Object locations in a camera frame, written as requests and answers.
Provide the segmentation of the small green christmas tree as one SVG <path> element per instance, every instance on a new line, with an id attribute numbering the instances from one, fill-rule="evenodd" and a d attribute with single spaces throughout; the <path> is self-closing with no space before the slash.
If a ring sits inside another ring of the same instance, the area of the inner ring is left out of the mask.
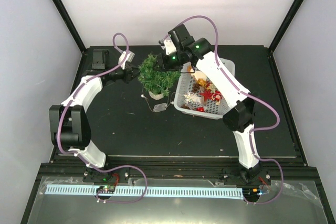
<path id="1" fill-rule="evenodd" d="M 179 80 L 179 71 L 161 71 L 157 55 L 149 54 L 139 65 L 138 80 L 154 100 L 168 97 L 170 89 Z"/>

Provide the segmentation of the white plastic basket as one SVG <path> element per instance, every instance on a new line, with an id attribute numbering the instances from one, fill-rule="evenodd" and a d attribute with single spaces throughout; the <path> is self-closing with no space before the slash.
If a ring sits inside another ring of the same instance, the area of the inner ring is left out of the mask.
<path id="1" fill-rule="evenodd" d="M 210 79 L 196 81 L 189 72 L 190 64 L 182 68 L 175 98 L 174 107 L 188 115 L 199 116 L 207 119 L 219 120 L 229 111 L 229 106 Z"/>

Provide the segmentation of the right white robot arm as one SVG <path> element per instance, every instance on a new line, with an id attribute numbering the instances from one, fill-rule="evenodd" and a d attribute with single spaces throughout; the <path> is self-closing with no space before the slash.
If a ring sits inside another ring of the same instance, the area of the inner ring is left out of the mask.
<path id="1" fill-rule="evenodd" d="M 204 73 L 224 97 L 229 110 L 223 115 L 223 122 L 235 137 L 238 147 L 239 169 L 237 176 L 245 183 L 252 183 L 260 172 L 256 157 L 254 129 L 254 105 L 249 90 L 241 85 L 215 55 L 216 50 L 205 38 L 195 40 L 184 25 L 178 25 L 168 32 L 163 41 L 164 52 L 158 59 L 161 71 L 181 70 L 191 65 Z"/>

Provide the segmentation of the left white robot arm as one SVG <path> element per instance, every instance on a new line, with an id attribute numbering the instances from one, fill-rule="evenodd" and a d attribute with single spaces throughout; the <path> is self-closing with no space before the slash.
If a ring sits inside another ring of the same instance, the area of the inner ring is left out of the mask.
<path id="1" fill-rule="evenodd" d="M 118 80 L 129 83 L 138 76 L 138 68 L 131 63 L 133 58 L 133 52 L 123 51 L 118 64 L 112 67 L 108 50 L 95 50 L 91 67 L 83 73 L 72 94 L 49 109 L 53 145 L 62 154 L 80 158 L 87 167 L 94 169 L 94 175 L 102 182 L 112 177 L 113 169 L 108 165 L 107 155 L 92 140 L 87 110 L 107 84 Z"/>

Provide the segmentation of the white mushroom ornament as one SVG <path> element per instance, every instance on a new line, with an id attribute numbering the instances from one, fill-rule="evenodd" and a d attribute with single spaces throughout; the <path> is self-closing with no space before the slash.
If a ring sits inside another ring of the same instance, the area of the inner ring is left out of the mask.
<path id="1" fill-rule="evenodd" d="M 199 79 L 207 80 L 207 76 L 203 72 L 193 69 L 191 65 L 187 66 L 187 73 L 191 74 L 196 81 Z"/>

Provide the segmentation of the gold bell ornament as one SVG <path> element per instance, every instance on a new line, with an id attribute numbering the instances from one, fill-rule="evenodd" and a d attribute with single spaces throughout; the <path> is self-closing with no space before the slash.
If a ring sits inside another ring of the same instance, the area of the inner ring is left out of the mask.
<path id="1" fill-rule="evenodd" d="M 207 89 L 208 87 L 208 83 L 206 80 L 204 79 L 198 79 L 197 82 L 196 82 L 200 87 L 203 87 L 205 89 Z"/>

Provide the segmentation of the brown pine cone ornament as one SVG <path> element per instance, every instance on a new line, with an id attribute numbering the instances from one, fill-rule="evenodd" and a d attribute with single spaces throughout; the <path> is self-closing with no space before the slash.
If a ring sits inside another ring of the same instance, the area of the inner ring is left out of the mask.
<path id="1" fill-rule="evenodd" d="M 197 93 L 201 89 L 201 86 L 198 83 L 195 83 L 192 87 L 192 92 Z"/>

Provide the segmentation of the white snowflake ornament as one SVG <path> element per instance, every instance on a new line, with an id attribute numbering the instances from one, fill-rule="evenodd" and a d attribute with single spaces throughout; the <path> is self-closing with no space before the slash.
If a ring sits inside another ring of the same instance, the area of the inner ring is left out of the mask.
<path id="1" fill-rule="evenodd" d="M 201 104 L 201 98 L 197 96 L 196 93 L 193 92 L 187 92 L 183 94 L 184 100 L 186 103 L 194 103 L 194 104 Z"/>

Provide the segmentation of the clear light battery box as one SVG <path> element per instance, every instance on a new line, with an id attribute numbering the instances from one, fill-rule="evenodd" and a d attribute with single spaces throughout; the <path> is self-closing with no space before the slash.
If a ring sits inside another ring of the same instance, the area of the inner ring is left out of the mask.
<path id="1" fill-rule="evenodd" d="M 167 103 L 156 104 L 153 108 L 154 113 L 165 111 L 168 107 Z"/>

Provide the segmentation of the red star ornament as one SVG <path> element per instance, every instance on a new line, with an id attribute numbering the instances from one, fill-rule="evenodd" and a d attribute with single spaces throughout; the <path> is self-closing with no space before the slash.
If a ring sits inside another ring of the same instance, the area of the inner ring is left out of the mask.
<path id="1" fill-rule="evenodd" d="M 203 102 L 205 103 L 207 100 L 212 100 L 213 93 L 209 89 L 205 89 L 203 92 L 199 93 L 203 97 Z"/>

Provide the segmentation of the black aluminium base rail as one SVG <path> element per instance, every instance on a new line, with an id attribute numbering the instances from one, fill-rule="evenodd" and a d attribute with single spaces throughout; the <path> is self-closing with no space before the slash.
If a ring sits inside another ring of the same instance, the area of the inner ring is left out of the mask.
<path id="1" fill-rule="evenodd" d="M 133 165 L 142 169 L 151 178 L 207 178 L 238 179 L 245 174 L 237 157 L 178 157 L 178 156 L 109 156 L 111 164 Z M 314 180 L 321 182 L 315 167 L 310 167 L 299 158 L 278 158 L 286 181 Z"/>

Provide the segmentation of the black left frame post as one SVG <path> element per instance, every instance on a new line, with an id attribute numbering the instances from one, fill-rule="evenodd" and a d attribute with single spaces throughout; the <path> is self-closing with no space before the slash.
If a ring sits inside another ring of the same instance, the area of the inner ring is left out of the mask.
<path id="1" fill-rule="evenodd" d="M 68 28 L 72 38 L 74 39 L 77 47 L 83 53 L 85 52 L 86 46 L 84 45 L 68 11 L 66 10 L 65 5 L 63 4 L 62 0 L 52 0 L 53 4 L 55 5 L 58 13 L 60 14 L 61 18 L 63 19 L 66 27 Z"/>

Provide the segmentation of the black frame post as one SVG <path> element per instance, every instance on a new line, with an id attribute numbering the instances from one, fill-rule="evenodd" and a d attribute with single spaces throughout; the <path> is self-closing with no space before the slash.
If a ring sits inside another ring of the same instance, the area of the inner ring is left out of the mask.
<path id="1" fill-rule="evenodd" d="M 86 46 L 84 45 L 68 11 L 66 10 L 65 5 L 63 4 L 62 0 L 52 0 L 53 4 L 55 5 L 58 13 L 60 14 L 61 18 L 63 19 L 66 27 L 68 28 L 72 38 L 74 39 L 77 47 L 83 53 L 85 52 Z"/>
<path id="2" fill-rule="evenodd" d="M 272 54 L 275 52 L 277 46 L 281 42 L 283 36 L 285 35 L 287 29 L 289 28 L 291 22 L 293 21 L 295 15 L 303 4 L 304 0 L 293 0 L 289 10 L 287 11 L 279 29 L 277 30 L 270 46 L 268 47 L 269 53 Z"/>

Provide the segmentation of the black right frame post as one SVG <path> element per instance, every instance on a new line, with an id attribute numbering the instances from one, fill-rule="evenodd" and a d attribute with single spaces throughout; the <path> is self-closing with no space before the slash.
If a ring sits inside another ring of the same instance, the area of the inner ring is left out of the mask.
<path id="1" fill-rule="evenodd" d="M 285 35 L 287 29 L 289 28 L 291 22 L 293 21 L 295 15 L 303 4 L 304 0 L 293 0 L 289 10 L 287 11 L 279 29 L 277 30 L 270 46 L 268 47 L 269 53 L 272 54 L 275 52 L 277 46 L 281 42 L 283 36 Z"/>

